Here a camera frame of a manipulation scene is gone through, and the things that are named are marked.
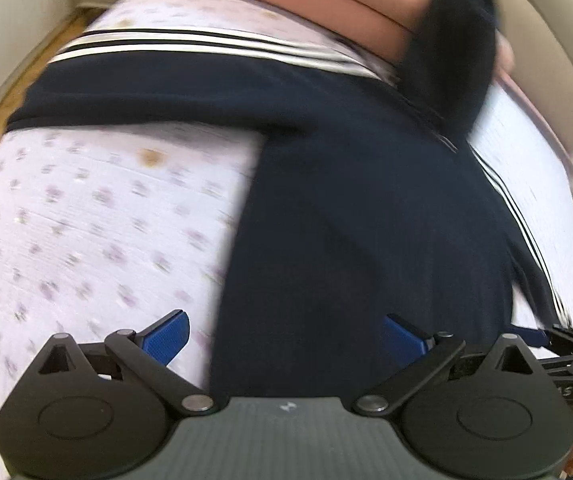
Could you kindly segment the navy striped track pants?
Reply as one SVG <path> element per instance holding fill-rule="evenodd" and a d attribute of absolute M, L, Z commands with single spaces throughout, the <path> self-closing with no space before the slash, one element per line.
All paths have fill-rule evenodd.
<path fill-rule="evenodd" d="M 469 137 L 495 65 L 495 0 L 431 0 L 394 84 L 346 62 L 251 52 L 203 29 L 53 63 L 13 130 L 178 120 L 265 146 L 236 228 L 208 387 L 351 400 L 393 374 L 388 315 L 492 344 L 520 289 L 568 316 L 528 226 Z"/>

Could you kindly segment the floral white bed sheet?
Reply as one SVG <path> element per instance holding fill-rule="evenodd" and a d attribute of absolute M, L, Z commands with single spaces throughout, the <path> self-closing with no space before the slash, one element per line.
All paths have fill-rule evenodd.
<path fill-rule="evenodd" d="M 253 0 L 122 0 L 89 32 L 209 27 L 304 44 L 389 69 L 315 25 Z M 475 150 L 537 241 L 573 323 L 573 199 L 566 169 L 519 101 L 491 87 Z M 0 142 L 0 408 L 51 334 L 78 342 L 182 309 L 172 370 L 205 379 L 216 299 L 260 136 L 177 123 L 28 129 Z M 0 458 L 0 479 L 9 479 Z"/>

